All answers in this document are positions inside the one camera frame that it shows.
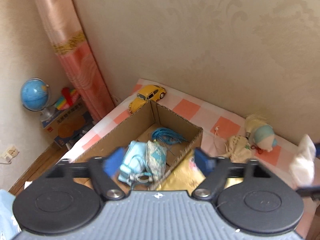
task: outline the yellow toy car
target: yellow toy car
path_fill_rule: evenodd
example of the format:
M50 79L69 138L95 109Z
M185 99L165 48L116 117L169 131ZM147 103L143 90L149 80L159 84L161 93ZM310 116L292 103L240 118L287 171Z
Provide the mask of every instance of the yellow toy car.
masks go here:
M136 112L141 106L147 103L149 100L158 101L165 95L165 89L157 85L147 85L140 89L137 94L137 98L129 104L130 113Z

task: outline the gray ribbed panel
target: gray ribbed panel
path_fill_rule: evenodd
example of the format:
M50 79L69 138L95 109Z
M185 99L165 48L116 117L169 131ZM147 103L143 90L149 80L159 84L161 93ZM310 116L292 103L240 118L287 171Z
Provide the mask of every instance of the gray ribbed panel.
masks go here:
M214 207L184 191L133 191L129 198L108 202L86 227L63 236L22 232L15 240L301 240L294 232L281 236L250 236L226 224Z

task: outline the gold curtain trim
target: gold curtain trim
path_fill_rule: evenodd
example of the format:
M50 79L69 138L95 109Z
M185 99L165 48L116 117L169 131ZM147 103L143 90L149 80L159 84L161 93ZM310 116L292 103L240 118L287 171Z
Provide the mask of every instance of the gold curtain trim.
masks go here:
M70 51L73 51L81 42L86 41L83 31L75 33L66 41L62 41L59 44L53 44L54 52L58 55L65 55Z

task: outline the curtain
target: curtain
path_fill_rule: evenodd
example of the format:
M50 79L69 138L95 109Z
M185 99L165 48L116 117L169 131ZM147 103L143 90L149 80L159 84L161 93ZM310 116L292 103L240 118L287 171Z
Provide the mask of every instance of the curtain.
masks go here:
M93 57L72 0L35 0L44 28L71 83L95 121L114 104Z

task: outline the black round disc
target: black round disc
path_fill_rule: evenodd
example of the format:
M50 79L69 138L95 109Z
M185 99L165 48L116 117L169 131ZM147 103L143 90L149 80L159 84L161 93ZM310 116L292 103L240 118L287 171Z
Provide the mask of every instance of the black round disc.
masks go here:
M254 234L281 234L293 230L303 214L301 197L285 183L272 179L226 188L218 210L235 228Z
M82 227L100 209L100 199L90 188L71 183L30 185L13 203L19 225L35 234L61 234Z

